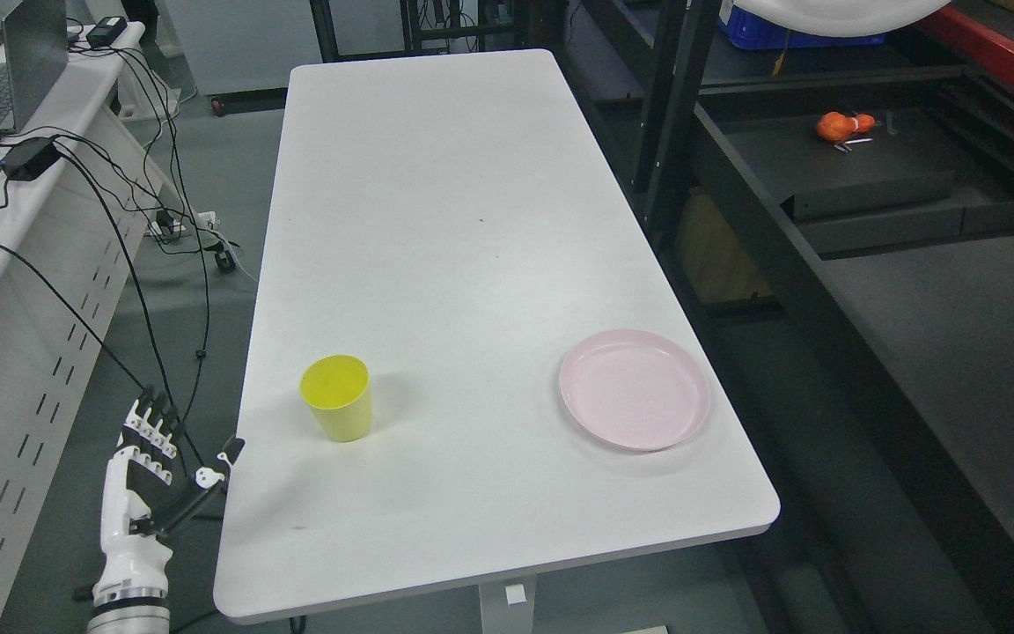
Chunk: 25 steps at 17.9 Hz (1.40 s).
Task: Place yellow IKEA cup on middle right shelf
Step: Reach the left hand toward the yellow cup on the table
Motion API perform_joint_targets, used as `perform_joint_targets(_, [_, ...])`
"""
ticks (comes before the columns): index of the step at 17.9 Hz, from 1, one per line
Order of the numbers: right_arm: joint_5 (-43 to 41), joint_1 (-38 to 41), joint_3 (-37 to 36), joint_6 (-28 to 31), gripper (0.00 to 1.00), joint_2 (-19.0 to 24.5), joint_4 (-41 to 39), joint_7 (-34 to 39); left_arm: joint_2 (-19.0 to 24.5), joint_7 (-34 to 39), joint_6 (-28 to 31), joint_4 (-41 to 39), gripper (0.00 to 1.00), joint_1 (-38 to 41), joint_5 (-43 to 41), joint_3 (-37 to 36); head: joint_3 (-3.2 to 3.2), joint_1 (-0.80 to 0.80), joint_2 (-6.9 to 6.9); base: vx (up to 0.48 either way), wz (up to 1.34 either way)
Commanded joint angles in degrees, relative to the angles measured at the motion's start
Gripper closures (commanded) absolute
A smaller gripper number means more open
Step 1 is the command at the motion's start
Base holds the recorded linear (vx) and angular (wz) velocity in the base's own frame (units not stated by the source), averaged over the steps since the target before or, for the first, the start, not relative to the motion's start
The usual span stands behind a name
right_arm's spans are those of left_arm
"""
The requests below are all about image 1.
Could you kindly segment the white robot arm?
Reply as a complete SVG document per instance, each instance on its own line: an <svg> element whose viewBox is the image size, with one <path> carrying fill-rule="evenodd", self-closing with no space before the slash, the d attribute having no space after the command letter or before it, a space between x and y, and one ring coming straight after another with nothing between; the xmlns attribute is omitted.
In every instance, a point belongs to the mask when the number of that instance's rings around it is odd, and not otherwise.
<svg viewBox="0 0 1014 634"><path fill-rule="evenodd" d="M170 626L165 598L120 598L97 606L85 633L169 633Z"/></svg>

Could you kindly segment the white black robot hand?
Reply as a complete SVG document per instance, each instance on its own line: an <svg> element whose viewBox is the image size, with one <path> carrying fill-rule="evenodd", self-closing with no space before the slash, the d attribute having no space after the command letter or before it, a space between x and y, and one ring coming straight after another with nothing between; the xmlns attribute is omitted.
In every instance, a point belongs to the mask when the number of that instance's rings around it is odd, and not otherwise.
<svg viewBox="0 0 1014 634"><path fill-rule="evenodd" d="M245 440L225 442L209 464L182 479L180 421L164 394L147 386L130 405L108 457L99 522L105 567L92 589L96 609L130 601L158 603L169 594L166 546L176 530L225 493Z"/></svg>

